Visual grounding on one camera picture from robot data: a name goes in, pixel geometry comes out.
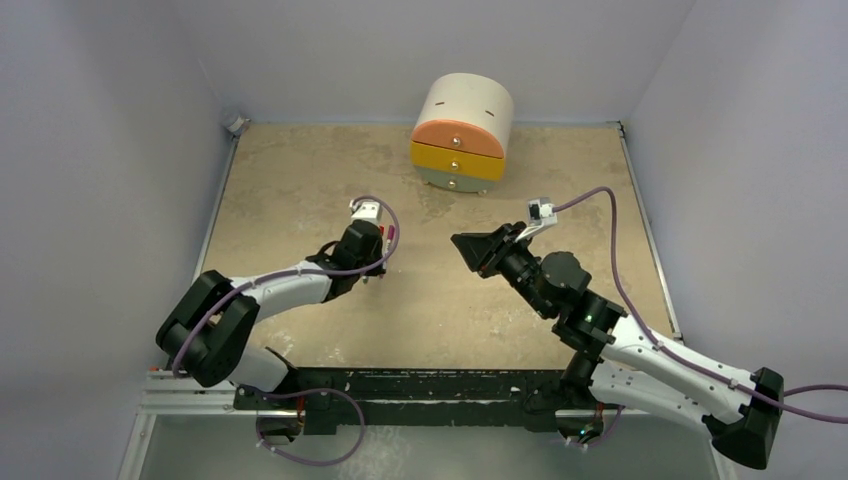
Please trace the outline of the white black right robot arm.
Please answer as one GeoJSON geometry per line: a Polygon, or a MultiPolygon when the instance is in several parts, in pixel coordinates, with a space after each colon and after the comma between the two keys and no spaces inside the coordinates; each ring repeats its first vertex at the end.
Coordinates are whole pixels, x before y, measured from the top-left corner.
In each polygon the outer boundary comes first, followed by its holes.
{"type": "Polygon", "coordinates": [[[502,277],[573,349],[561,381],[576,407],[617,404],[692,427],[729,460],[768,466],[784,398],[784,378],[767,367],[733,367],[649,327],[633,311],[593,292],[591,274],[568,251],[534,255],[524,223],[491,233],[458,233],[452,244],[470,271],[502,277]]]}

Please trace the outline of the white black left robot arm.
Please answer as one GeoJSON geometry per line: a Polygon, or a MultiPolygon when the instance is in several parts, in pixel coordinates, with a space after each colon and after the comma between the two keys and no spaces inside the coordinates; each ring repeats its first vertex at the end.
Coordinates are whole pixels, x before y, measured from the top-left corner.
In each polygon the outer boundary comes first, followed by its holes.
{"type": "Polygon", "coordinates": [[[168,315],[156,345],[203,387],[228,381],[259,390],[272,408],[297,399],[293,367],[270,348],[249,345],[254,327],[290,309],[329,302],[348,293],[363,276],[379,276],[382,230],[366,220],[348,225],[338,241],[287,270],[227,278],[202,273],[168,315]]]}

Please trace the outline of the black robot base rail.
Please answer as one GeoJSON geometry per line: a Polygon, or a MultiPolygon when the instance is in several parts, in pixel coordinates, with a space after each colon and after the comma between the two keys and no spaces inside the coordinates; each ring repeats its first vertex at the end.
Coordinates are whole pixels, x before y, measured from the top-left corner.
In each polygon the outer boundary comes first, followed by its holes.
{"type": "Polygon", "coordinates": [[[269,393],[237,387],[234,406],[300,414],[308,435],[359,423],[577,435],[602,431],[619,410],[589,393],[579,361],[565,370],[299,367],[269,393]]]}

